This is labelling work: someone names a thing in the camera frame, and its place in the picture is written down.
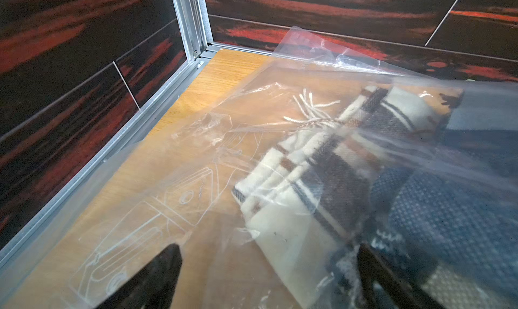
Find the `blue grey striped scarf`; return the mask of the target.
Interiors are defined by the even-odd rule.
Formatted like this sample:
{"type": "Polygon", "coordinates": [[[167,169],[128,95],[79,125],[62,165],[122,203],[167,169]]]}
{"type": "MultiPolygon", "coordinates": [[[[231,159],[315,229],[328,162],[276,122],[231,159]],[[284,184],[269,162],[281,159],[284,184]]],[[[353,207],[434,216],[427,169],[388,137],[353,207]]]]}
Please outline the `blue grey striped scarf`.
{"type": "Polygon", "coordinates": [[[517,96],[468,91],[427,143],[368,132],[393,158],[364,240],[445,308],[517,307],[517,96]]]}

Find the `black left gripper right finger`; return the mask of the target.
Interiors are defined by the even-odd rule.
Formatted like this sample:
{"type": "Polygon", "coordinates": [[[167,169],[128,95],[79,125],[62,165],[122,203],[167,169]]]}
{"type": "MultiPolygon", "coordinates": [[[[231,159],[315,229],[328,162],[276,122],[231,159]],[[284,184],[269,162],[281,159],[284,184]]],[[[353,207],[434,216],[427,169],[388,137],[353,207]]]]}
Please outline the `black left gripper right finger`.
{"type": "Polygon", "coordinates": [[[368,308],[382,308],[375,283],[398,308],[445,308],[419,287],[400,279],[368,244],[360,245],[357,269],[368,308]]]}

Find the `cream brown plaid scarf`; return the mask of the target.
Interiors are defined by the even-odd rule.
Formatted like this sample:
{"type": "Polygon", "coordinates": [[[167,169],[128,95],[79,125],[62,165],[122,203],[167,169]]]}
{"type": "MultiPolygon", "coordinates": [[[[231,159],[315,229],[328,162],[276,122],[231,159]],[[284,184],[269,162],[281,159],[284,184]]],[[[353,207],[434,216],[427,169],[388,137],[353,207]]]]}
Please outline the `cream brown plaid scarf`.
{"type": "Polygon", "coordinates": [[[375,136],[423,143],[446,114],[400,87],[364,87],[335,119],[310,105],[308,127],[269,149],[234,186],[246,228],[302,308],[330,307],[331,290],[339,300],[357,292],[371,186],[395,163],[375,136]]]}

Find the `clear plastic vacuum bag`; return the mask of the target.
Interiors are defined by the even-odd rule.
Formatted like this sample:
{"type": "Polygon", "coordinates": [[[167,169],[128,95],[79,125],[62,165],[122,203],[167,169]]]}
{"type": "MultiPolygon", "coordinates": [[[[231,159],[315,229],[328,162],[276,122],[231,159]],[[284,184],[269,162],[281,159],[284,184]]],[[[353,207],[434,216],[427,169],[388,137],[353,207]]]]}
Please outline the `clear plastic vacuum bag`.
{"type": "MultiPolygon", "coordinates": [[[[1,274],[1,307],[97,308],[177,244],[183,262],[170,308],[302,308],[232,191],[269,149],[308,127],[310,105],[335,119],[367,86],[400,87],[446,109],[438,128],[468,91],[517,96],[515,83],[416,77],[292,28],[225,98],[95,171],[1,274]]],[[[329,291],[327,308],[368,308],[357,255],[356,270],[357,292],[339,300],[329,291]]]]}

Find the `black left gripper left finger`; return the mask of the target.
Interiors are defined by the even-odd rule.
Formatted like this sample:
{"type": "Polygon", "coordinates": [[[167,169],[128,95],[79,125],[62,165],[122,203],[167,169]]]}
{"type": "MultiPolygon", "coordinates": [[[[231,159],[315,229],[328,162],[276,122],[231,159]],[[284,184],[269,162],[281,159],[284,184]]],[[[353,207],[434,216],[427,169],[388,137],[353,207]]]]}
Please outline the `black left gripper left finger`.
{"type": "Polygon", "coordinates": [[[97,308],[170,308],[182,262],[180,247],[168,245],[97,308]]]}

